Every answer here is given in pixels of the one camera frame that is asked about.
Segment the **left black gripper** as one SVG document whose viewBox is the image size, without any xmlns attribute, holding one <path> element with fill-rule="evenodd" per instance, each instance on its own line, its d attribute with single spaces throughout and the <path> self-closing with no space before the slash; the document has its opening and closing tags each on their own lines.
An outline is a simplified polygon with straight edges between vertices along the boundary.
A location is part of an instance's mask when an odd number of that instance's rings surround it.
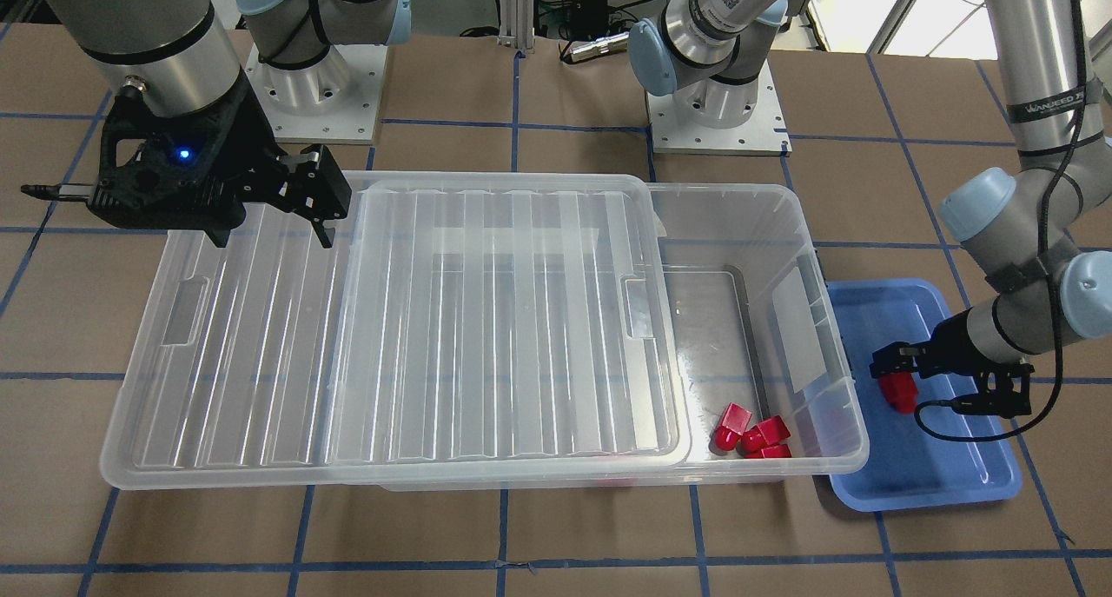
<svg viewBox="0 0 1112 597">
<path fill-rule="evenodd" d="M 872 355 L 870 378 L 919 374 L 960 375 L 974 380 L 976 391 L 959 396 L 950 408 L 959 415 L 1032 415 L 1031 375 L 1033 366 L 1020 358 L 997 361 L 977 350 L 969 336 L 965 319 L 949 319 L 937 325 L 929 340 L 917 344 L 893 342 Z"/>
</svg>

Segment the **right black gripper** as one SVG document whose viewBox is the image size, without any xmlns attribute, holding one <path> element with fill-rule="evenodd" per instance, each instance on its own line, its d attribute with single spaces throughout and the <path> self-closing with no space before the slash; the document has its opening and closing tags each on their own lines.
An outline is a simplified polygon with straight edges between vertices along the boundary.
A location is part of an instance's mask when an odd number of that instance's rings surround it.
<svg viewBox="0 0 1112 597">
<path fill-rule="evenodd" d="M 189 115 L 153 115 L 135 83 L 116 92 L 101 131 L 100 165 L 87 208 L 120 229 L 201 231 L 225 249 L 265 202 L 311 223 L 332 249 L 351 188 L 326 146 L 289 155 L 275 141 L 254 89 L 236 83 Z"/>
</svg>

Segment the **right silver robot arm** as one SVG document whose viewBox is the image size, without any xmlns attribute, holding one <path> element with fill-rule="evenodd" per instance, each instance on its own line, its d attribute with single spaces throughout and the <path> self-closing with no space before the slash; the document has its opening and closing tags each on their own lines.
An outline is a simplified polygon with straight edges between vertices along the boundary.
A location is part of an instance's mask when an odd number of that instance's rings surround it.
<svg viewBox="0 0 1112 597">
<path fill-rule="evenodd" d="M 261 63 L 251 83 L 211 0 L 44 0 L 115 86 L 90 185 L 23 185 L 119 229 L 200 231 L 224 248 L 265 202 L 334 243 L 351 188 L 325 145 L 289 155 L 258 94 L 330 111 L 350 94 L 342 44 L 401 44 L 410 0 L 235 0 Z"/>
</svg>

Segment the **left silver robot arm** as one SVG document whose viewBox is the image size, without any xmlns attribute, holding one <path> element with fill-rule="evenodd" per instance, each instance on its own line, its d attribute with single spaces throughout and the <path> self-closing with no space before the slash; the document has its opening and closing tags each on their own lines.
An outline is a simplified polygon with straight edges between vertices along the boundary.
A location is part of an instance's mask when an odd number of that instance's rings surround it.
<svg viewBox="0 0 1112 597">
<path fill-rule="evenodd" d="M 629 31 L 632 70 L 648 94 L 693 83 L 754 81 L 785 0 L 667 0 Z M 937 213 L 996 296 L 934 328 L 921 344 L 885 345 L 870 374 L 882 388 L 913 375 L 964 375 L 976 392 L 962 415 L 1031 412 L 1031 359 L 1109 334 L 1109 252 L 1084 252 L 1068 227 L 1109 200 L 1109 138 L 1089 60 L 1081 0 L 983 0 L 997 47 L 1017 175 L 992 167 L 950 193 Z"/>
</svg>

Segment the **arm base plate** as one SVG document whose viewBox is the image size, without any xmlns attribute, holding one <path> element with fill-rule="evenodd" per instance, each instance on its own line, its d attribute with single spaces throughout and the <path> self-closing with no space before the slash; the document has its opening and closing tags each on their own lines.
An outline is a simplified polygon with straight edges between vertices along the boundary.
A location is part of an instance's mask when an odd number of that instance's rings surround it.
<svg viewBox="0 0 1112 597">
<path fill-rule="evenodd" d="M 668 96 L 645 94 L 652 145 L 664 155 L 787 156 L 790 129 L 768 63 L 743 84 L 693 83 Z"/>
<path fill-rule="evenodd" d="M 334 46 L 320 63 L 278 70 L 251 47 L 245 66 L 275 140 L 282 145 L 373 145 L 389 48 Z"/>
</svg>

